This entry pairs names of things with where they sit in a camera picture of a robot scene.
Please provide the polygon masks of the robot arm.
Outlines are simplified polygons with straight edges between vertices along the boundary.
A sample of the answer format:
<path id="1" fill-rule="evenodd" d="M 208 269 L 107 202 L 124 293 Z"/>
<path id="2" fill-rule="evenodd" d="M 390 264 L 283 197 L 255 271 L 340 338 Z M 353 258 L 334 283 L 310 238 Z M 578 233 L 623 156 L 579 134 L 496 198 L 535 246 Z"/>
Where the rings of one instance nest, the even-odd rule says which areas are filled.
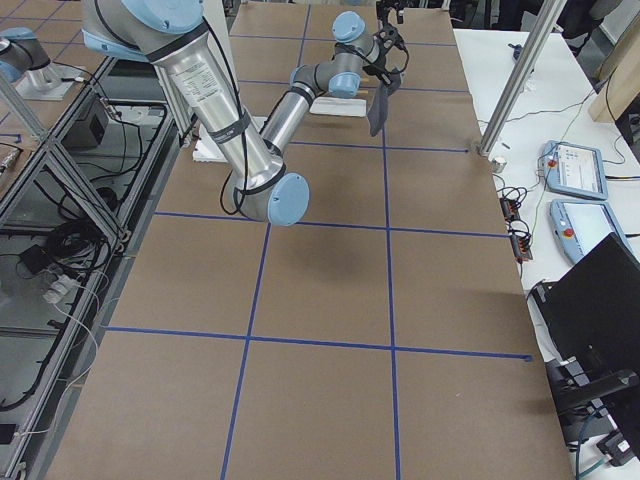
<path id="1" fill-rule="evenodd" d="M 294 70 L 289 89 L 262 128 L 240 100 L 227 56 L 216 58 L 209 48 L 217 35 L 201 2 L 84 1 L 81 6 L 87 48 L 166 71 L 232 168 L 231 212 L 256 221 L 290 226 L 308 208 L 308 183 L 288 171 L 282 153 L 317 98 L 352 98 L 363 74 L 376 77 L 379 86 L 367 118 L 371 135 L 377 135 L 388 115 L 388 98 L 402 82 L 402 70 L 388 69 L 386 56 L 406 49 L 389 21 L 391 11 L 404 20 L 403 1 L 377 2 L 381 27 L 375 33 L 353 11 L 338 15 L 332 59 Z"/>

